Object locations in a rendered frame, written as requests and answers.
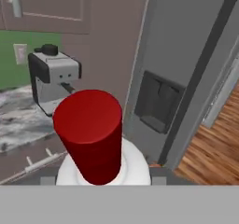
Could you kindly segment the grey and black coffee machine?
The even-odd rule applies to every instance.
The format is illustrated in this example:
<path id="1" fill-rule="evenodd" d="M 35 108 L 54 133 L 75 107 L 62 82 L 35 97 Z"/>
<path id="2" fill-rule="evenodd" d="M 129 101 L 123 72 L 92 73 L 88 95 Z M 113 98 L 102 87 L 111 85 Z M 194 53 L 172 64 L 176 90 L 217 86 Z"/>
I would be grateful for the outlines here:
<path id="1" fill-rule="evenodd" d="M 44 44 L 28 54 L 28 67 L 33 99 L 51 117 L 60 102 L 76 91 L 71 82 L 81 79 L 82 64 L 56 45 Z"/>

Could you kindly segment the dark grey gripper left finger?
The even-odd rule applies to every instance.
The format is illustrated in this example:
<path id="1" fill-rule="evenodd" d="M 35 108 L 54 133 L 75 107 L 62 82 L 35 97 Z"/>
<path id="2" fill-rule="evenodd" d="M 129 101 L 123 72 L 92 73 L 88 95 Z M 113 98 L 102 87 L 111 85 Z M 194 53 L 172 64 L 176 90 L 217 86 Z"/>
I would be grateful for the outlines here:
<path id="1" fill-rule="evenodd" d="M 24 185 L 24 186 L 30 186 L 30 185 L 47 185 L 47 186 L 55 186 L 56 185 L 56 179 L 58 176 L 58 170 L 57 169 L 45 169 L 45 170 L 39 170 L 35 173 L 31 173 L 29 175 L 26 175 L 23 178 L 20 178 L 13 182 L 14 185 Z"/>

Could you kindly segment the brown cupboard door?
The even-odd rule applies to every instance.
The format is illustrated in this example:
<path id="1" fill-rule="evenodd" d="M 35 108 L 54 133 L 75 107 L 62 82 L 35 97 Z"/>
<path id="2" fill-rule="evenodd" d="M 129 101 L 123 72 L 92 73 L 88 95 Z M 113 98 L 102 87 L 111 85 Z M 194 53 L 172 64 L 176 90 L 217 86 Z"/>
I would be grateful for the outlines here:
<path id="1" fill-rule="evenodd" d="M 0 0 L 0 29 L 87 35 L 91 0 L 21 0 L 22 17 L 15 18 L 8 0 Z"/>

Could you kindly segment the brown drawer front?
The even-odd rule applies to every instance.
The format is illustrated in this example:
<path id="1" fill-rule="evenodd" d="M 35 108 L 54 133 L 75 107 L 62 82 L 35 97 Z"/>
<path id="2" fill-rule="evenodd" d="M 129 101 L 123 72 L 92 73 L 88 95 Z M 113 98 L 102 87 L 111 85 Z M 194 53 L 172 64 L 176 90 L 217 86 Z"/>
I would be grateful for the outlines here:
<path id="1" fill-rule="evenodd" d="M 56 134 L 17 147 L 6 153 L 0 154 L 0 185 L 12 184 L 14 181 L 25 177 L 24 168 L 28 165 L 26 157 L 29 156 L 33 162 L 40 161 L 47 157 L 45 149 L 48 148 L 52 153 L 66 151 L 62 141 Z M 59 166 L 45 167 L 45 169 L 58 169 Z"/>

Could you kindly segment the white bottle with red cap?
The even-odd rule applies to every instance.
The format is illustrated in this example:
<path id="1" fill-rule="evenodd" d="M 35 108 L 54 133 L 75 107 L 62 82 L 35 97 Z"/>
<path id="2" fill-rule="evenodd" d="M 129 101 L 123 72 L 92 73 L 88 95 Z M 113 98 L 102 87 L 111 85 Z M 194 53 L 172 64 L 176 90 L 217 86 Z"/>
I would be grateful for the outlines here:
<path id="1" fill-rule="evenodd" d="M 142 152 L 122 136 L 122 108 L 110 93 L 85 90 L 63 99 L 53 126 L 67 151 L 58 185 L 151 184 Z"/>

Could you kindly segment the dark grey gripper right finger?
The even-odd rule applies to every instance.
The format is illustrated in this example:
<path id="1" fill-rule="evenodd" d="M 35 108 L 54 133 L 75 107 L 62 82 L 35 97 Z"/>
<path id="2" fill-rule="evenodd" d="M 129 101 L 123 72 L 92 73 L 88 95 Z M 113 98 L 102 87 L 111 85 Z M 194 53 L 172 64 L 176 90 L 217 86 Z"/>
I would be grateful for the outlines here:
<path id="1" fill-rule="evenodd" d="M 193 185 L 193 182 L 175 175 L 171 170 L 161 167 L 149 168 L 152 185 Z"/>

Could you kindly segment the plain grey fridge door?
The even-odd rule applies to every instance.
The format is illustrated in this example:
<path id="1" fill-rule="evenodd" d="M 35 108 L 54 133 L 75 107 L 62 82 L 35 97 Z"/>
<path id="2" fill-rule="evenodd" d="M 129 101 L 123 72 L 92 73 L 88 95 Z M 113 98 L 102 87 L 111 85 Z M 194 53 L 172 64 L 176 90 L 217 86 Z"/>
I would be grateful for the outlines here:
<path id="1" fill-rule="evenodd" d="M 224 0 L 166 139 L 163 151 L 167 168 L 174 170 L 180 163 L 237 49 L 239 0 Z"/>

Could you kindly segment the grey fridge door with dispenser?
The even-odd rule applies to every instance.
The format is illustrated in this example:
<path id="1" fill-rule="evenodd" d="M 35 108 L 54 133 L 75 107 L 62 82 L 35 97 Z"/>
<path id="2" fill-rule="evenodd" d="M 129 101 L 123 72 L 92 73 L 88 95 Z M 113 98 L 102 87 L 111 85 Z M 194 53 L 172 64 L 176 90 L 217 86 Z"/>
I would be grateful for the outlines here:
<path id="1" fill-rule="evenodd" d="M 148 0 L 124 115 L 124 136 L 160 159 L 215 22 L 228 0 Z"/>

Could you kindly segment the white wall switch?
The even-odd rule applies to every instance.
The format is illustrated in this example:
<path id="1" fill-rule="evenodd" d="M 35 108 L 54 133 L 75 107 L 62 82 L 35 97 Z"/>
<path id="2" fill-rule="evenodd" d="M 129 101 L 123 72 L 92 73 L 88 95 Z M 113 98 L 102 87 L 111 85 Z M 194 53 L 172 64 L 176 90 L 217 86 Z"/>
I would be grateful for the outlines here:
<path id="1" fill-rule="evenodd" d="M 25 64 L 27 56 L 27 45 L 26 44 L 14 44 L 14 53 L 16 64 Z"/>

